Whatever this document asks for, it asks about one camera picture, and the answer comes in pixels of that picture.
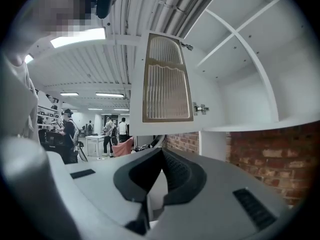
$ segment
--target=ceiling light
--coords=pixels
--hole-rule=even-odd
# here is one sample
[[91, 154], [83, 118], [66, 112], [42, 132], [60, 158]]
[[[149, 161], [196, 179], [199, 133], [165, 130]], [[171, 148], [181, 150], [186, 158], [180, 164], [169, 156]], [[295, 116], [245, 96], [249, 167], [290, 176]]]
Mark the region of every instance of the ceiling light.
[[97, 96], [108, 96], [108, 97], [119, 97], [123, 98], [123, 94], [115, 94], [115, 93], [103, 93], [103, 92], [96, 92], [95, 95]]
[[28, 64], [30, 61], [33, 61], [34, 60], [34, 57], [32, 57], [30, 54], [28, 54], [27, 56], [25, 56], [24, 58], [24, 62], [26, 64]]
[[77, 92], [60, 92], [61, 96], [78, 96], [79, 93]]
[[73, 43], [106, 39], [104, 28], [94, 28], [86, 31], [73, 32], [73, 36], [61, 36], [51, 40], [54, 48], [70, 45]]

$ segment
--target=pink chair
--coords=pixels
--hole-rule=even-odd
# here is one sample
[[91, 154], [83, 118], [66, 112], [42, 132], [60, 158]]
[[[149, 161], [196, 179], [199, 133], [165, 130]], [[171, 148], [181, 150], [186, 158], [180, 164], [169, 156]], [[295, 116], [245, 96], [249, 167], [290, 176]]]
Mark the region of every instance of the pink chair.
[[124, 155], [131, 154], [132, 143], [134, 142], [134, 137], [127, 139], [125, 142], [119, 142], [118, 145], [112, 146], [113, 155], [115, 157], [121, 157]]

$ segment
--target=red brick wall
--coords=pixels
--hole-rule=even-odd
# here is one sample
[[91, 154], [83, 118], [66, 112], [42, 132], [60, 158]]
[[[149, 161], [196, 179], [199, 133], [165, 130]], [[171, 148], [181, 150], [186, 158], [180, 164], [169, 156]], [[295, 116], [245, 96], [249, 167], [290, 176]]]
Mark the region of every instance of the red brick wall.
[[199, 154], [199, 132], [168, 134], [165, 137], [164, 146]]
[[261, 131], [231, 132], [227, 161], [272, 186], [288, 205], [306, 195], [320, 161], [320, 121]]

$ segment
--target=white table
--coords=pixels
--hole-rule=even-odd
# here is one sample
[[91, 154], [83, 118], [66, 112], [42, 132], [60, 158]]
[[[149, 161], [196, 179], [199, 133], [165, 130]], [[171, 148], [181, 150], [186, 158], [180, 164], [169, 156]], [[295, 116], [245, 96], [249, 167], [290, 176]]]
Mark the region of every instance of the white table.
[[93, 143], [96, 145], [96, 156], [99, 158], [100, 157], [100, 152], [99, 152], [99, 142], [103, 142], [105, 139], [104, 135], [97, 135], [97, 136], [86, 136], [86, 151], [87, 155], [89, 156], [89, 145], [90, 143]]

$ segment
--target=white ceiling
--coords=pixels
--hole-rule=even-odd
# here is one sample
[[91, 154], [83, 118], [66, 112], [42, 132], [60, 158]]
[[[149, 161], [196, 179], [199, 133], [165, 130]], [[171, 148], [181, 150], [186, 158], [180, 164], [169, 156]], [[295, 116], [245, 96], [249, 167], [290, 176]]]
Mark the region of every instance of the white ceiling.
[[[164, 10], [167, 8], [165, 2], [170, 3], [172, 8]], [[170, 29], [171, 33], [181, 33], [181, 26], [190, 28], [205, 2], [116, 0], [107, 18], [100, 20], [92, 15], [86, 26], [105, 27], [106, 40], [53, 48], [50, 43], [52, 36], [42, 38], [29, 50], [34, 57], [28, 64], [30, 77], [37, 89], [77, 108], [102, 108], [106, 110], [103, 112], [114, 108], [129, 108], [135, 57], [143, 31], [161, 29], [166, 32], [166, 29]], [[186, 3], [188, 6], [181, 18], [178, 21], [172, 20], [175, 8], [185, 8]], [[60, 92], [78, 92], [79, 96], [62, 97]], [[125, 98], [98, 97], [95, 92], [123, 94]]]

